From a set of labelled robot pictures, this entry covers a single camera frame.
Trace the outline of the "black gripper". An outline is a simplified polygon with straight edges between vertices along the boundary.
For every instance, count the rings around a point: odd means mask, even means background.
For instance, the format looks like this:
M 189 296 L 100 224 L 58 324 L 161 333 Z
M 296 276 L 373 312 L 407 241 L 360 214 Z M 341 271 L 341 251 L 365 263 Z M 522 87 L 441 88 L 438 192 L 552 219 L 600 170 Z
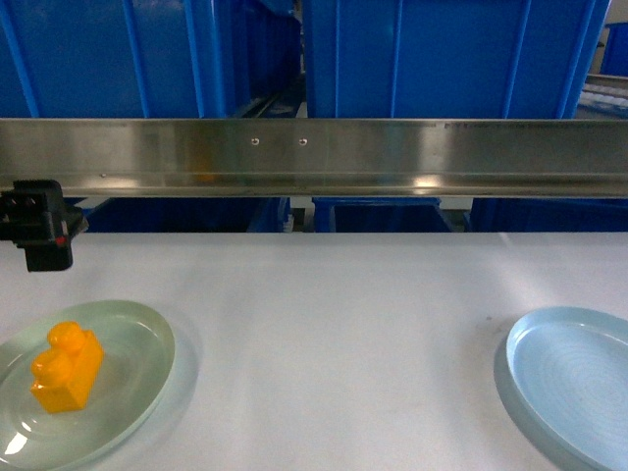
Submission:
M 25 252 L 30 272 L 60 272 L 74 263 L 72 241 L 88 228 L 53 180 L 15 181 L 1 192 L 1 238 Z

